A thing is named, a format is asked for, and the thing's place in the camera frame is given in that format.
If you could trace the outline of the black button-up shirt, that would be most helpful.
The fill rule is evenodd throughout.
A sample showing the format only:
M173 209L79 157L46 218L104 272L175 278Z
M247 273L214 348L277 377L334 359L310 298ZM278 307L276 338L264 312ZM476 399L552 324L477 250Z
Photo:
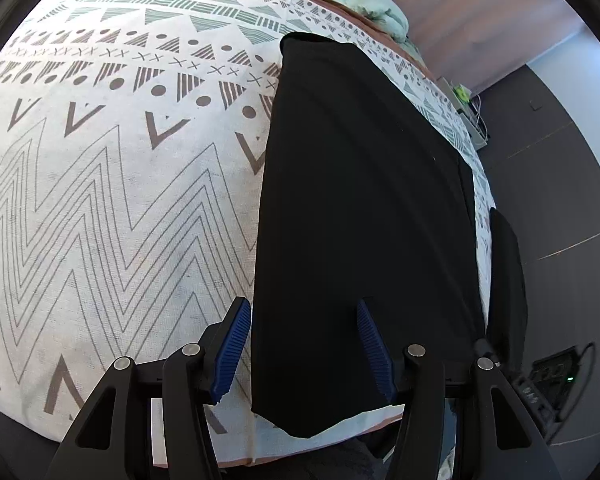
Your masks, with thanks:
M353 44L280 43L260 200L253 411L309 438L386 405L358 329L468 362L484 335L474 179L460 153Z

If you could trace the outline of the patterned white bedspread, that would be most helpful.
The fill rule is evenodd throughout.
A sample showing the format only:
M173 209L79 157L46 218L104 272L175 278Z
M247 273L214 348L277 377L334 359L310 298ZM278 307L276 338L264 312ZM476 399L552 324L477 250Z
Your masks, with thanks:
M42 0L0 52L0 412L58 441L119 356L164 358L254 286L288 32L359 47L474 173L422 59L332 0Z

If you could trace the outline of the white bedside cabinet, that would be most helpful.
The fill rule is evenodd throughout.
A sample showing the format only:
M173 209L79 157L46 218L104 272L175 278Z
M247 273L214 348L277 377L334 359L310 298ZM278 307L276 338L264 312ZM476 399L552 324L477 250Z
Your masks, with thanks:
M469 103L460 102L455 96L453 88L457 84L453 84L452 81L448 81L444 77L437 79L438 87L446 95L449 101L452 103L452 107L455 108L457 114L460 115L460 119L464 122L465 128L467 129L474 148L479 151L488 145L490 136L486 122L481 115L481 98L478 94L473 94L471 91L471 100Z

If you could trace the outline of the green object on cabinet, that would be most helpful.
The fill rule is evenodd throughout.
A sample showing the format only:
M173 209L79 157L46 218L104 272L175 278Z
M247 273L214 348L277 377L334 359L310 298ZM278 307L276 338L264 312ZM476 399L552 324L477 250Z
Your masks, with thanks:
M464 84L458 84L453 88L453 92L457 99L463 103L469 103L471 100L471 91L464 86Z

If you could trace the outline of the right pink curtain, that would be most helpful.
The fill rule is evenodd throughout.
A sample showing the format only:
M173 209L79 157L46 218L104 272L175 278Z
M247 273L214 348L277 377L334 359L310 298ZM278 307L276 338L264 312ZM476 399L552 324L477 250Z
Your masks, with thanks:
M479 93L580 32L565 0L392 0L430 73Z

